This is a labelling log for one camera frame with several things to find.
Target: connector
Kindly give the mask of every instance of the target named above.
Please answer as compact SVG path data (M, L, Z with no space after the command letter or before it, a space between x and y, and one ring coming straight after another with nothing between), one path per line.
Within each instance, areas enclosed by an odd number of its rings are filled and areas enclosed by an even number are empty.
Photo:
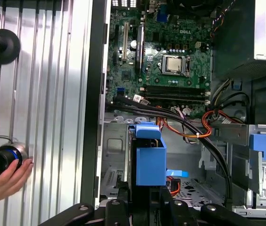
M195 43L195 48L200 48L201 47L201 41L198 41Z

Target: pcie slot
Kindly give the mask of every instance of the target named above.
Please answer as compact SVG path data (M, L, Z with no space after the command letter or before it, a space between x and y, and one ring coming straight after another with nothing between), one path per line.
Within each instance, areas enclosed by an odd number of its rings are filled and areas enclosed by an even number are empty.
M129 23L124 24L124 45L123 45L123 61L127 60L127 48L128 48L128 34L129 34Z

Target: finger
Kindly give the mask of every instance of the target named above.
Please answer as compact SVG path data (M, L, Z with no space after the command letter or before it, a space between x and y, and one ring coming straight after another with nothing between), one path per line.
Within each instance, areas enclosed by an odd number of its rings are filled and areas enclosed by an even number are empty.
M5 170L3 173L1 173L0 175L0 187L5 185L9 179L11 178L11 176L13 175L13 173L15 172L16 168L17 168L17 164L18 164L19 160L13 160L13 162L10 164L10 166L7 168L7 170Z
M32 170L33 170L33 164L30 164L28 166L28 169L24 173L24 175L18 180L18 182L15 185L13 185L11 188L9 188L5 192L5 195L6 196L10 196L10 195L13 195L14 193L20 191L20 189L24 186L24 184L26 183L27 179L29 178Z
M31 159L25 160L22 166L12 175L10 180L5 185L0 187L0 193L5 192L9 188L11 188L13 185L15 185L25 174L25 172L27 171L31 163L32 163Z

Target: aluminum panel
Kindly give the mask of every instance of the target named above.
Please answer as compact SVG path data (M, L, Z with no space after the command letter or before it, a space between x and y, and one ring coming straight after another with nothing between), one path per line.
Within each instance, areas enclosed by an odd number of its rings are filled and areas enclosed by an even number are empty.
M0 226L36 226L80 202L92 0L5 3L0 28L22 48L0 66L0 135L25 143L34 169L0 201Z

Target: chip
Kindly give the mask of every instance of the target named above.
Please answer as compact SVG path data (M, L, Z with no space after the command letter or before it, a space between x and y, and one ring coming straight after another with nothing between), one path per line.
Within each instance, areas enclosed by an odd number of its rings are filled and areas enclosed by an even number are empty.
M167 58L166 69L168 71L176 71L180 72L182 67L182 59L181 58Z
M131 71L122 71L122 80L130 81L131 79Z

